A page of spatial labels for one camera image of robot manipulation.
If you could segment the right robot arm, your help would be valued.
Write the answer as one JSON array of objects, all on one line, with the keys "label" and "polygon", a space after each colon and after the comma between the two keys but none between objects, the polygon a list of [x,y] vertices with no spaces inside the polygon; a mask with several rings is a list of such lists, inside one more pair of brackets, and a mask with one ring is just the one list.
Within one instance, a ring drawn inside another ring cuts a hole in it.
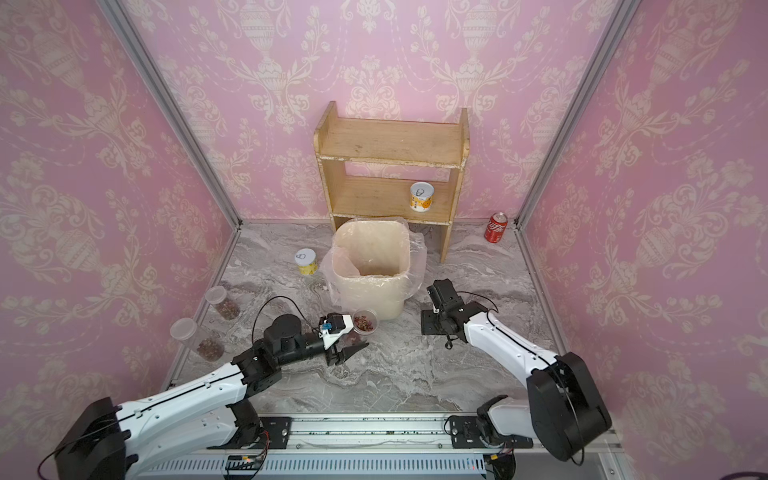
[{"label": "right robot arm", "polygon": [[525,339],[497,318],[496,304],[466,301],[448,279],[427,288],[432,302],[421,312],[421,333],[444,336],[493,358],[525,386],[528,406],[498,395],[477,408],[475,425],[451,420],[456,448],[529,448],[537,441],[554,458],[575,461],[613,427],[613,420],[585,361],[557,354]]}]

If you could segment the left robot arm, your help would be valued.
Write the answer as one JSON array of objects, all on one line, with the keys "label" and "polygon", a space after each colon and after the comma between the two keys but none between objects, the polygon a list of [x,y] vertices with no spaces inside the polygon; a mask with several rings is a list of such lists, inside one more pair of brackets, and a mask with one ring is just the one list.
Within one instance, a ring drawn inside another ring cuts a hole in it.
[{"label": "left robot arm", "polygon": [[272,436],[252,397],[276,384],[286,365],[322,356],[341,365],[367,347],[348,314],[331,313],[303,332],[293,314],[278,316],[244,352],[209,374],[149,397],[88,405],[49,454],[60,479],[134,479],[158,464],[201,449],[259,446]]}]

